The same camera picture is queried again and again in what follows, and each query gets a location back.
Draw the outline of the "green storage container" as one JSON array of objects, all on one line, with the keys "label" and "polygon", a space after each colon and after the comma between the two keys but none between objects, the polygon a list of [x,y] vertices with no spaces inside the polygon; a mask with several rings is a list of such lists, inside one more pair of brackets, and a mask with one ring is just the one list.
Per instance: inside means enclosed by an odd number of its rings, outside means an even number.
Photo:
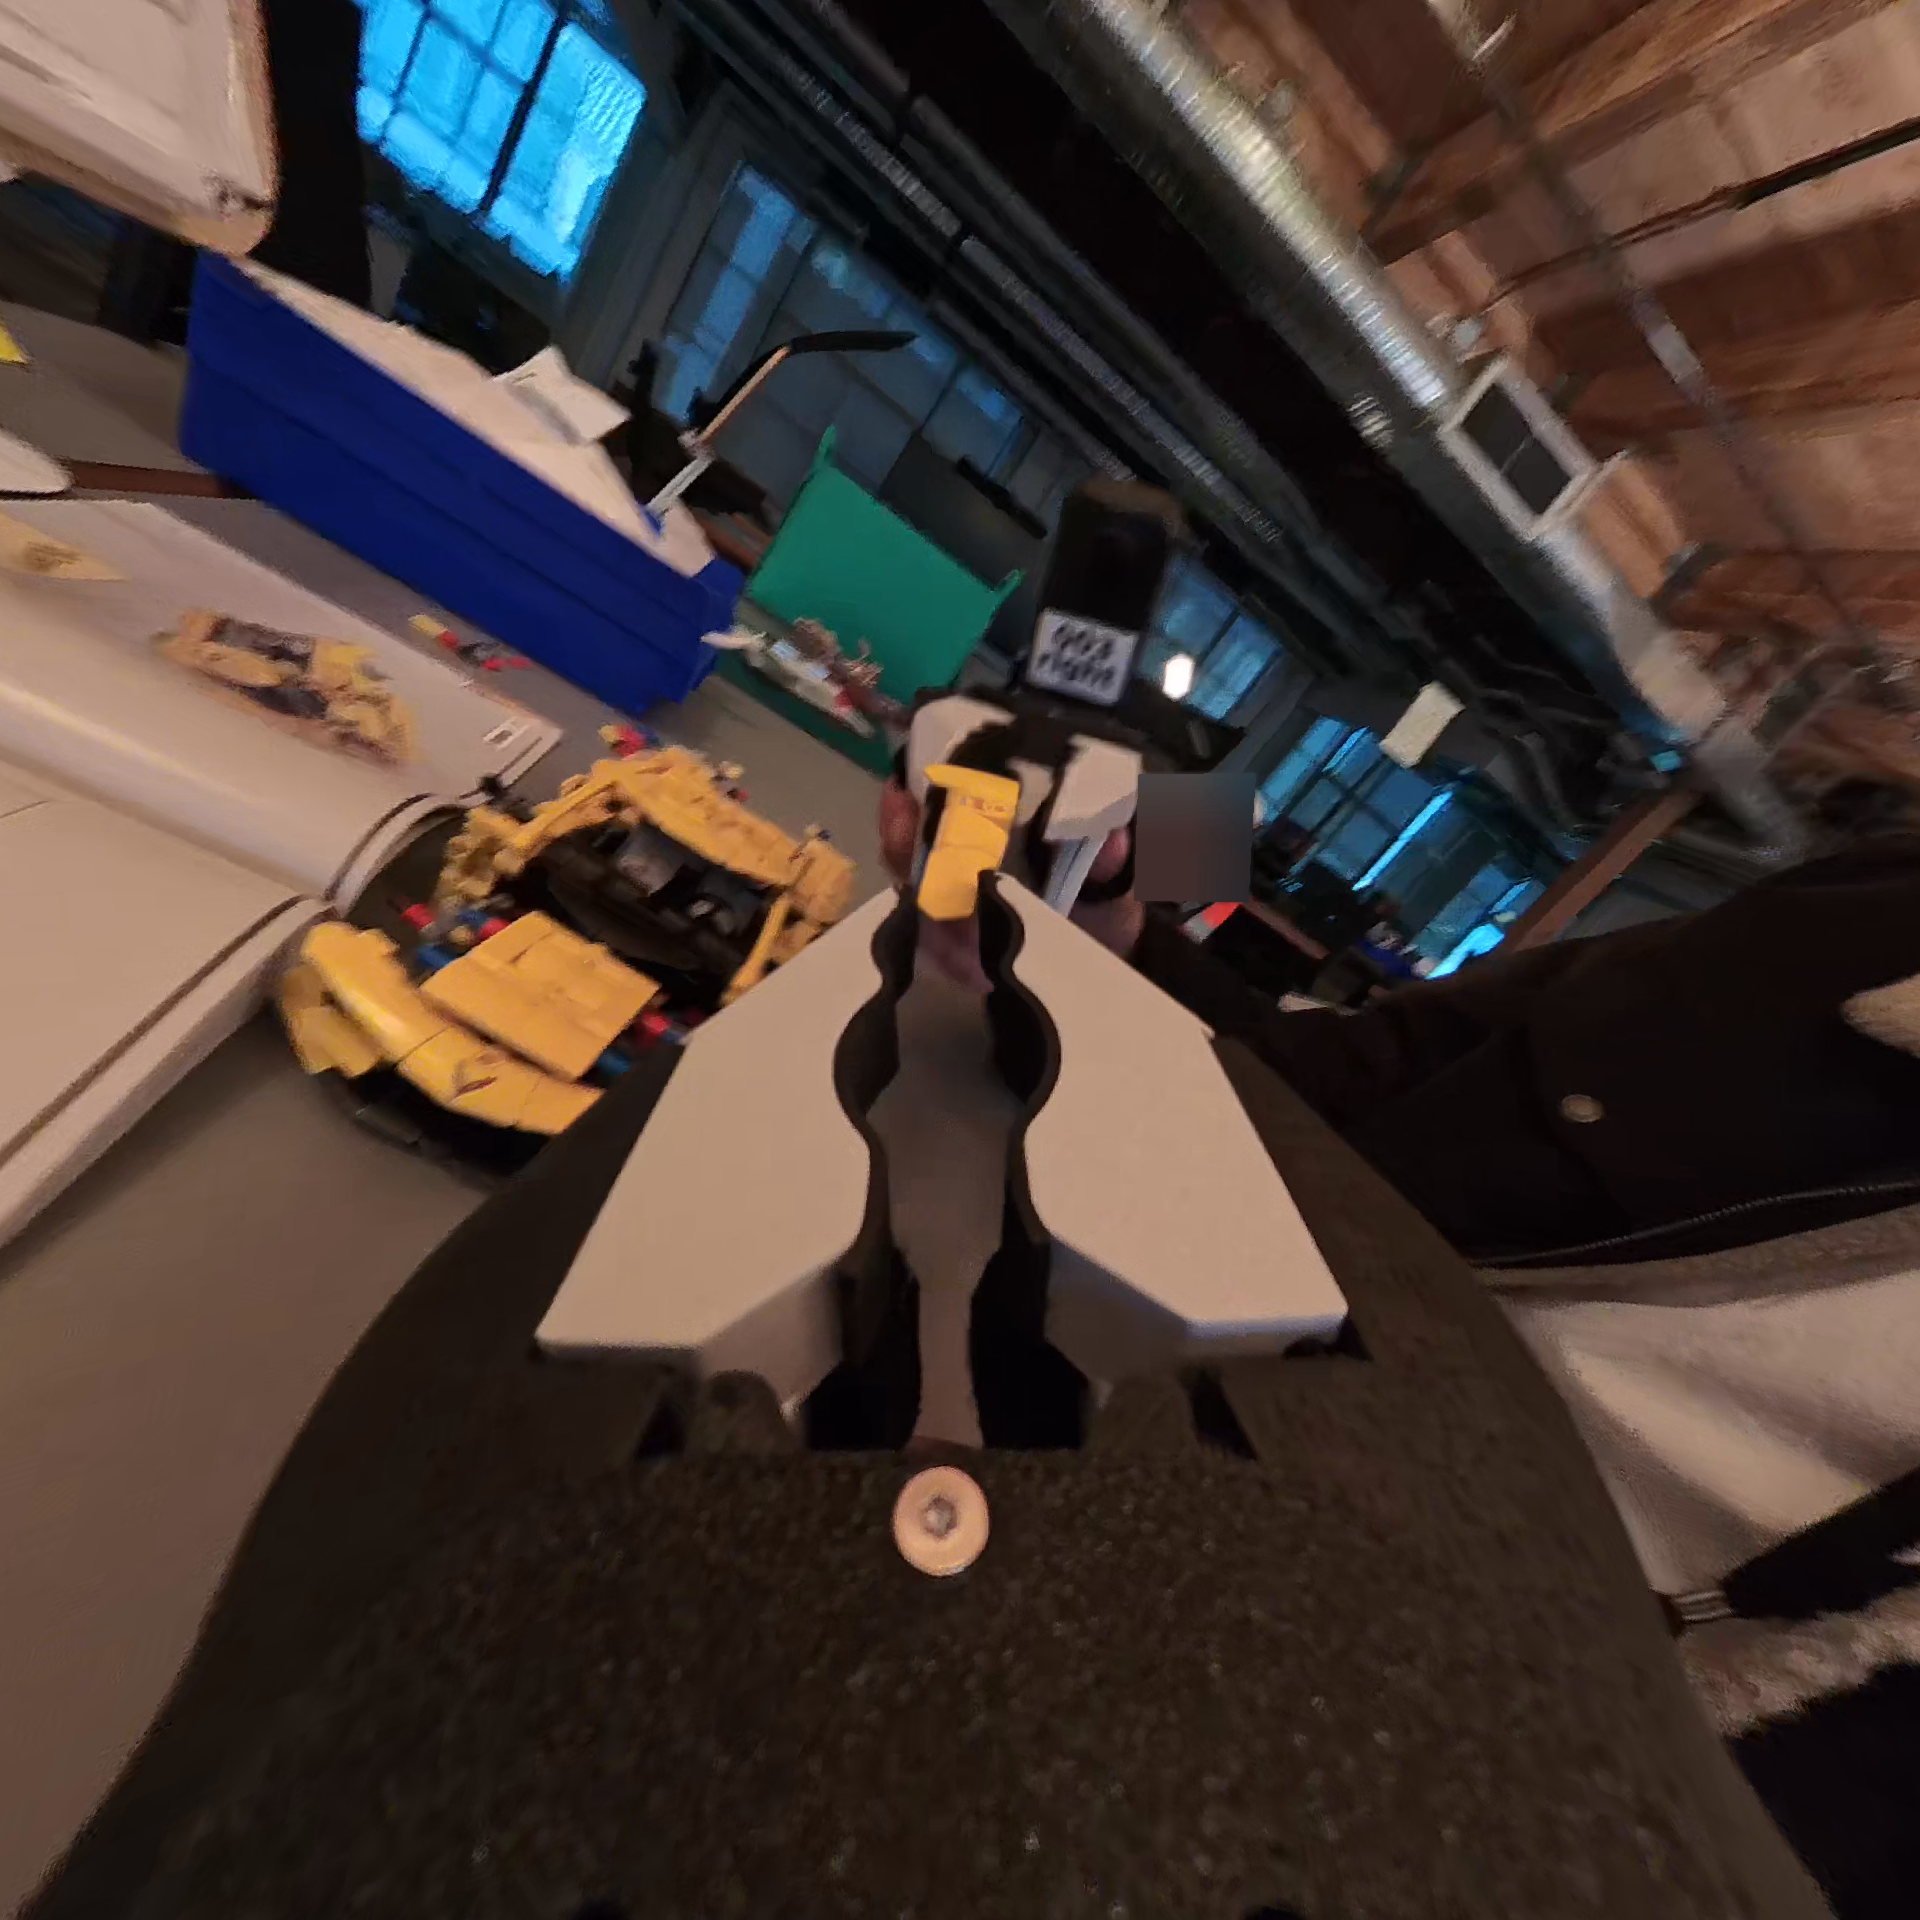
[{"label": "green storage container", "polygon": [[908,458],[897,514],[843,469],[825,426],[742,602],[787,624],[812,619],[843,649],[867,649],[879,690],[904,703],[955,682],[1036,553],[1024,525],[931,452]]}]

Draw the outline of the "blue plastic bin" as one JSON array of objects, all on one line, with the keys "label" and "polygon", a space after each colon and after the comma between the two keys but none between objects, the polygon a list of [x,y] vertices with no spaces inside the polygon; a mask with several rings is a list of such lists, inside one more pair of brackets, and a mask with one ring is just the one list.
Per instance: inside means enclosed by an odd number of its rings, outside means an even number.
[{"label": "blue plastic bin", "polygon": [[598,444],[509,442],[366,356],[379,325],[200,254],[181,449],[609,708],[683,703],[719,664],[740,570],[671,505],[648,516]]}]

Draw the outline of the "person's right hand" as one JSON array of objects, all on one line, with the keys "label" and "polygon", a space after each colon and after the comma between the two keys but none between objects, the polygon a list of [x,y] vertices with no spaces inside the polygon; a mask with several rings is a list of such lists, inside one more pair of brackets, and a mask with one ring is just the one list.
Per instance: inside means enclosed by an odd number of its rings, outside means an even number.
[{"label": "person's right hand", "polygon": [[[917,858],[921,858],[921,803],[908,794],[902,781],[879,785],[876,808],[879,861],[902,895],[917,889]],[[975,923],[917,923],[917,968],[949,975],[964,995],[988,997],[990,975],[978,964]]]}]

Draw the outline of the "arched window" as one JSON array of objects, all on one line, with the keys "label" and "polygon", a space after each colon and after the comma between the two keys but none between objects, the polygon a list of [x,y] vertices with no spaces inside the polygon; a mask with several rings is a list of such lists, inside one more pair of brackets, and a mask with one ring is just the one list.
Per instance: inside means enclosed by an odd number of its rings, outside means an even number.
[{"label": "arched window", "polygon": [[360,4],[354,127],[411,192],[572,279],[646,120],[609,4]]}]

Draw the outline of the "grey desk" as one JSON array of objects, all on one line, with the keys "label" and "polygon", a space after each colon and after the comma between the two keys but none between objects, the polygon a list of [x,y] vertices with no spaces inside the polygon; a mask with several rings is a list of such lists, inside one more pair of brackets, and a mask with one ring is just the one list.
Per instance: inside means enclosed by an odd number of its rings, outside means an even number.
[{"label": "grey desk", "polygon": [[[433,615],[307,527],[212,497],[181,458],[184,362],[3,301],[29,356],[3,426],[103,497],[147,497],[411,655]],[[783,828],[825,827],[876,886],[876,775],[709,676],[646,715],[740,763]],[[478,1205],[463,1174],[350,1123],[270,1015],[192,1066],[3,1254],[3,1916],[159,1717],[305,1415],[416,1264]]]}]

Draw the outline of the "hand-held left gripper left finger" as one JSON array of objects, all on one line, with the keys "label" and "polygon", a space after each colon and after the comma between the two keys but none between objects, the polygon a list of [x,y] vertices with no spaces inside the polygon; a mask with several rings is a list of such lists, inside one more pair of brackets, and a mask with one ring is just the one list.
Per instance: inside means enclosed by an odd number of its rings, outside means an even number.
[{"label": "hand-held left gripper left finger", "polygon": [[876,1100],[914,910],[879,895],[678,1053],[533,1338],[689,1383],[754,1376],[818,1446],[914,1432],[914,1278]]}]

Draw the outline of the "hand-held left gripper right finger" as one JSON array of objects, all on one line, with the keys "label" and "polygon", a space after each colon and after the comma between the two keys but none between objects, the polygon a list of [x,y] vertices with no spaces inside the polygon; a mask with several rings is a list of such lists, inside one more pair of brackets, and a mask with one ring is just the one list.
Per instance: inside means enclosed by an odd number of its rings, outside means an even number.
[{"label": "hand-held left gripper right finger", "polygon": [[1336,1343],[1348,1302],[1208,1025],[1010,875],[978,886],[975,941],[1017,1101],[978,1412]]}]

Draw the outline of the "white shirt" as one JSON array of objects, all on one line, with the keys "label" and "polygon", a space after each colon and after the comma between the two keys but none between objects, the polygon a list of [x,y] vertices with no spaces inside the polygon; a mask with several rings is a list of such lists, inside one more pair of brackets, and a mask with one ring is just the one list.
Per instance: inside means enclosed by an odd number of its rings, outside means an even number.
[{"label": "white shirt", "polygon": [[1917,1679],[1917,1205],[1482,1283],[1569,1400],[1721,1738]]}]

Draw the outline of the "white paper sheets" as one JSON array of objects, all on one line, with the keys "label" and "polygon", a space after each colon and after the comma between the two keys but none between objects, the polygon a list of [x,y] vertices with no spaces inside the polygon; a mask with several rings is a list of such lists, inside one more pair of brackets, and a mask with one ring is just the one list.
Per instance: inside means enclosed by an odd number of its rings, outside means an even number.
[{"label": "white paper sheets", "polygon": [[707,532],[683,502],[652,516],[618,473],[609,452],[578,430],[584,416],[609,426],[623,424],[623,412],[582,385],[555,350],[543,350],[520,369],[493,379],[459,350],[376,319],[300,279],[252,266],[244,276],[366,367],[396,379],[398,387],[423,398],[450,424],[493,444],[545,491],[565,497],[683,577],[695,577],[719,562]]}]

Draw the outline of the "yellow brick car model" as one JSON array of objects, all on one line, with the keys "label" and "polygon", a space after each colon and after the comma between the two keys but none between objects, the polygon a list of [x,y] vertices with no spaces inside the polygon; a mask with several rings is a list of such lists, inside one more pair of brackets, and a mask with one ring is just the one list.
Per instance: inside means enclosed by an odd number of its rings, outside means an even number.
[{"label": "yellow brick car model", "polygon": [[608,745],[553,801],[493,789],[427,895],[316,923],[276,979],[300,1074],[408,1157],[515,1174],[850,912],[843,849],[757,815],[732,763]]}]

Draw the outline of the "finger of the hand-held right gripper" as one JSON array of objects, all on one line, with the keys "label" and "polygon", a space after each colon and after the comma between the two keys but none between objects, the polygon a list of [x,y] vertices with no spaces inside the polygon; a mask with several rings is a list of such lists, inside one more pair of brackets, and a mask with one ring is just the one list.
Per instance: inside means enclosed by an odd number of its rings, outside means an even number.
[{"label": "finger of the hand-held right gripper", "polygon": [[1049,775],[1033,820],[1033,867],[1055,870],[1087,856],[1087,867],[1130,828],[1138,810],[1142,754],[1102,736],[1068,736]]},{"label": "finger of the hand-held right gripper", "polygon": [[1017,827],[1036,828],[1051,803],[1051,717],[1036,700],[945,693],[914,708],[902,748],[902,789],[917,808],[908,843],[927,843],[938,803],[931,770],[959,764],[1018,785]]}]

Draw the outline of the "open instruction booklet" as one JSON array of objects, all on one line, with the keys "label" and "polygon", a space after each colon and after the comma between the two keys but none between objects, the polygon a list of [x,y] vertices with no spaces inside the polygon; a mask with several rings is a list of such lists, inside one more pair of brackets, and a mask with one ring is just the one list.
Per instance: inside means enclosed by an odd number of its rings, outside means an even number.
[{"label": "open instruction booklet", "polygon": [[565,739],[212,532],[3,502],[3,1239],[214,1054],[322,916]]}]

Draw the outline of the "black desk lamp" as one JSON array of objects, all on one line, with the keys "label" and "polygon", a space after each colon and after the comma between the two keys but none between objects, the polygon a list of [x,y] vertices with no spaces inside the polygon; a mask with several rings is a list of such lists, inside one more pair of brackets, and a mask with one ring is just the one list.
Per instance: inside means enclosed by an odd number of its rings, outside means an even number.
[{"label": "black desk lamp", "polygon": [[917,337],[914,330],[855,327],[855,330],[795,335],[783,343],[777,350],[757,356],[757,362],[746,374],[740,374],[740,380],[732,380],[732,387],[725,387],[725,397],[709,406],[707,419],[678,435],[678,449],[685,459],[660,484],[660,491],[652,491],[642,502],[646,516],[663,521],[663,514],[678,505],[685,491],[714,467],[721,430],[773,380],[775,369],[803,356],[902,352],[914,346],[914,337]]}]

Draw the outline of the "white air vent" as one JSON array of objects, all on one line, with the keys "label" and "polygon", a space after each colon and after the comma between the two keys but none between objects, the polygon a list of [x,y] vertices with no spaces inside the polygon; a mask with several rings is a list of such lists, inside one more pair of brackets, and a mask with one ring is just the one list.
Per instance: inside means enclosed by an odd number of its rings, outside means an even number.
[{"label": "white air vent", "polygon": [[1508,352],[1469,369],[1434,438],[1520,541],[1569,527],[1606,473]]}]

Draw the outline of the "yellow brick panel piece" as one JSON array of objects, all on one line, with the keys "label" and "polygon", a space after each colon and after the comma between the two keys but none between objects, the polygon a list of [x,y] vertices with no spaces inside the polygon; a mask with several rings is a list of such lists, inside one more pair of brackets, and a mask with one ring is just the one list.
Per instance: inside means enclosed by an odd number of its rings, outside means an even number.
[{"label": "yellow brick panel piece", "polygon": [[1018,821],[1018,781],[955,763],[927,770],[914,905],[927,923],[968,923],[978,880],[1002,870]]}]

